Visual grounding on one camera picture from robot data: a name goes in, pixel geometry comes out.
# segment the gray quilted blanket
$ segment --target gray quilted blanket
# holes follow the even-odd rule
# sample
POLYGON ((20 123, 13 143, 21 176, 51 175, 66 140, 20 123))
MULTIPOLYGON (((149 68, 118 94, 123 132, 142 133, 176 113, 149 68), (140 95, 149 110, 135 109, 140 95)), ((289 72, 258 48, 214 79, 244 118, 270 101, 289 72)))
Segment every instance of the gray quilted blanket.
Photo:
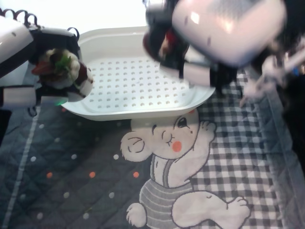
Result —
POLYGON ((0 148, 1 227, 304 229, 305 180, 281 103, 274 92, 239 108, 246 80, 178 117, 14 112, 0 148))

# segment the white dot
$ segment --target white dot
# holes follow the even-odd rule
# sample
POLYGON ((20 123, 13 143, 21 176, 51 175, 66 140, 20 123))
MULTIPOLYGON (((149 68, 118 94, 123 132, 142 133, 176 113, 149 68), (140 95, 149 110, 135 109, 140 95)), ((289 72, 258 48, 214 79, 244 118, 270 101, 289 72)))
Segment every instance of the white dot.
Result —
POLYGON ((65 192, 64 194, 63 194, 63 197, 66 199, 66 198, 68 198, 70 196, 70 193, 69 192, 65 192))
POLYGON ((109 198, 110 199, 114 198, 114 192, 109 193, 109 198))
POLYGON ((42 219, 43 218, 43 214, 40 212, 37 214, 37 219, 42 219))
POLYGON ((85 214, 83 214, 83 216, 82 216, 84 219, 89 219, 89 213, 85 213, 85 214))
POLYGON ((21 200, 24 200, 24 199, 25 199, 25 194, 21 194, 21 195, 20 195, 20 199, 21 199, 21 200))

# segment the orange dot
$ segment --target orange dot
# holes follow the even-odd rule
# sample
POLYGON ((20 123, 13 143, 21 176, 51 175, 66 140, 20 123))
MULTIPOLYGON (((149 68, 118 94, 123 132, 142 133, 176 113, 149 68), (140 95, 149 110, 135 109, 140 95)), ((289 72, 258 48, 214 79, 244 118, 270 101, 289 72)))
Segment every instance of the orange dot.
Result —
POLYGON ((133 173, 133 177, 134 177, 134 178, 138 178, 139 175, 140 175, 140 174, 139 174, 138 172, 134 172, 134 173, 133 173))
POLYGON ((47 179, 50 179, 53 176, 53 173, 49 172, 47 173, 47 179))
POLYGON ((91 173, 89 174, 89 176, 90 176, 90 178, 94 178, 94 177, 95 177, 95 172, 91 172, 91 173))
POLYGON ((177 153, 180 152, 182 149, 181 142, 179 142, 179 141, 174 142, 172 148, 173 148, 173 151, 175 151, 177 153))

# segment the orange cheek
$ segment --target orange cheek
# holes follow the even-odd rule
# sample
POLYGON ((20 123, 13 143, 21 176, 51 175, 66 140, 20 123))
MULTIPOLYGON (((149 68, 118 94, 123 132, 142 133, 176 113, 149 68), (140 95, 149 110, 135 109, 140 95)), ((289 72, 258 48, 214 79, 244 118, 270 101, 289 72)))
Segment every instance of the orange cheek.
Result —
POLYGON ((177 141, 173 143, 172 149, 174 152, 179 153, 182 149, 182 144, 181 142, 177 141))

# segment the plastic tray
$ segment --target plastic tray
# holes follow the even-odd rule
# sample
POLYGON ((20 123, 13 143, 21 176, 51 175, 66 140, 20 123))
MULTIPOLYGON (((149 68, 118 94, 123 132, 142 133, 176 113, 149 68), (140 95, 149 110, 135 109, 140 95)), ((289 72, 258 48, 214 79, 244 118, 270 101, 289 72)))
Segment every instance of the plastic tray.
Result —
MULTIPOLYGON (((190 85, 159 71, 142 38, 146 27, 101 29, 81 34, 83 62, 94 78, 91 94, 62 106, 95 121, 185 114, 204 103, 214 88, 190 85)), ((202 58, 189 50, 188 59, 202 58)))

